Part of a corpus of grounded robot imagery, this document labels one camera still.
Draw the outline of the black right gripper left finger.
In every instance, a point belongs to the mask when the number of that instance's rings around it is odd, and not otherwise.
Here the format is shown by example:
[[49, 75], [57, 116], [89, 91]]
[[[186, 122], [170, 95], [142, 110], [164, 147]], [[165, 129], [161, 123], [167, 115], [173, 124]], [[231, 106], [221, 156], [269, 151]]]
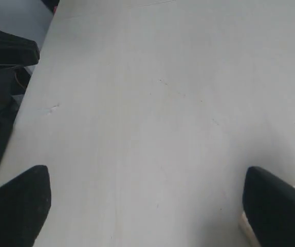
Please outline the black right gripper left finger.
[[0, 246], [33, 246], [51, 208], [48, 168], [36, 165], [0, 187]]

